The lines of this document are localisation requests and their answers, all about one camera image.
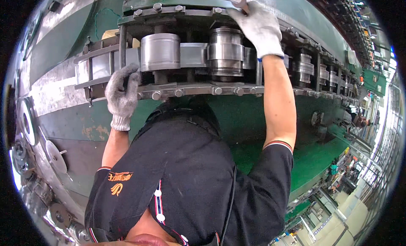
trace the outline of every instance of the bolt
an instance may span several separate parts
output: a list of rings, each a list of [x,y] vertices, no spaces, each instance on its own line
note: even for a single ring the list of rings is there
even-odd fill
[[[155,3],[152,8],[156,11],[159,12],[162,10],[162,4],[161,3]]]
[[[216,95],[220,95],[223,92],[223,90],[220,87],[217,87],[216,89],[214,89],[214,94]]]
[[[176,96],[176,97],[181,97],[181,96],[183,96],[183,91],[180,90],[180,89],[179,89],[179,90],[176,90],[176,91],[175,91],[175,96]]]
[[[152,99],[157,101],[161,98],[161,92],[160,91],[156,91],[152,94]]]
[[[181,11],[183,10],[183,7],[181,5],[175,6],[175,11]]]
[[[244,94],[244,90],[242,88],[234,89],[234,94],[237,96],[242,96]]]
[[[142,13],[143,13],[143,10],[141,10],[141,9],[138,9],[138,10],[135,11],[135,15],[136,15],[136,16],[139,16],[139,15],[141,15]]]

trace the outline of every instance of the metal disc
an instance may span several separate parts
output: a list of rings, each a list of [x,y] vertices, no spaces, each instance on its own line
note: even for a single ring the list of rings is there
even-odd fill
[[[24,137],[32,146],[38,142],[37,129],[34,127],[33,118],[30,102],[27,99],[23,99],[20,103],[19,120],[23,127]]]
[[[53,142],[49,140],[45,142],[45,148],[47,150],[50,162],[53,164],[54,168],[58,172],[65,174],[67,172],[65,160],[60,154],[58,148],[53,144]]]
[[[70,223],[69,213],[65,206],[59,203],[53,203],[49,207],[49,212],[51,213],[52,221],[58,228],[68,228]]]

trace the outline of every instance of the worker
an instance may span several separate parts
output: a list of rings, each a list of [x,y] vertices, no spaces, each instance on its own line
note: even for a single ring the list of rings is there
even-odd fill
[[[296,140],[294,93],[276,16],[257,2],[248,7],[248,16],[228,13],[263,63],[266,139],[259,161],[248,175],[237,169],[214,113],[199,97],[186,105],[162,103],[129,145],[140,83],[138,67],[130,64],[106,86],[111,132],[85,212],[94,242],[261,246],[283,231]]]

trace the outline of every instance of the black polo shirt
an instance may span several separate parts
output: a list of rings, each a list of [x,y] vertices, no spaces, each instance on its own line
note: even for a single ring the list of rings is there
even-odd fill
[[[236,171],[224,245],[267,245],[284,228],[291,147],[268,144],[248,175]],[[235,163],[226,143],[181,118],[155,123],[112,168],[95,175],[85,226],[95,242],[123,240],[146,208],[181,245],[217,245]]]

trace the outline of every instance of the green machine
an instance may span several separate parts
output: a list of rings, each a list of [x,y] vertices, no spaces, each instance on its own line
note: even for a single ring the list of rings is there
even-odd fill
[[[59,5],[50,7],[54,1]],[[287,209],[292,219],[299,213],[295,207],[308,203],[332,160],[349,145],[332,122],[340,107],[359,105],[348,85],[357,83],[361,66],[356,58],[349,60],[348,43],[306,0],[257,1],[279,19],[296,95],[298,136]],[[71,221],[56,224],[78,227],[72,232],[78,242],[83,242],[79,224],[110,132],[104,88],[113,72],[129,63],[139,64],[142,72],[130,138],[164,99],[202,95],[239,168],[248,173],[256,162],[265,140],[262,65],[227,15],[229,7],[234,7],[230,0],[44,0],[34,12],[9,70],[18,108],[24,108],[17,135],[21,132],[22,148],[33,154],[30,171],[63,203],[64,211],[52,210]],[[233,39],[222,42],[222,35]],[[216,46],[229,53],[219,57]],[[332,132],[325,139],[311,124],[315,111],[324,113]],[[53,147],[47,149],[49,142]],[[60,158],[55,150],[66,150],[63,163],[53,159]]]

